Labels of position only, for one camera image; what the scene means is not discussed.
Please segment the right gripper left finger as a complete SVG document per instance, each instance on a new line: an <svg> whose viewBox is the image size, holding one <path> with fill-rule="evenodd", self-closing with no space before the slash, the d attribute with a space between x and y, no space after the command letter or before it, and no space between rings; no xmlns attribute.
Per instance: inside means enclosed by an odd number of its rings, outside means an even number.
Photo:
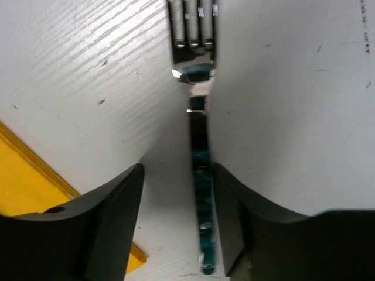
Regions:
<svg viewBox="0 0 375 281"><path fill-rule="evenodd" d="M1 279L123 280L144 174L137 163L43 213L2 216Z"/></svg>

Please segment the yellow pikachu cloth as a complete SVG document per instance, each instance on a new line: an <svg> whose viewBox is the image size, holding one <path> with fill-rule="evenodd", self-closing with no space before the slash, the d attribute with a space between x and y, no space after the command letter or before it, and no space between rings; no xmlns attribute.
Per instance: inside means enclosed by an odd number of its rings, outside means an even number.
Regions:
<svg viewBox="0 0 375 281"><path fill-rule="evenodd" d="M43 213L82 195L1 126L1 217ZM126 274L145 262L145 255L132 242Z"/></svg>

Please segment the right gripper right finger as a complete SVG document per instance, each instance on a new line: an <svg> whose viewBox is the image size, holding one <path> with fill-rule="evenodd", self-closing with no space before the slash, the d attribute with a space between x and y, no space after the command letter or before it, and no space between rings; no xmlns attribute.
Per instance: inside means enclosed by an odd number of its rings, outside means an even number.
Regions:
<svg viewBox="0 0 375 281"><path fill-rule="evenodd" d="M304 216L252 191L220 164L213 190L230 280L374 279L373 211Z"/></svg>

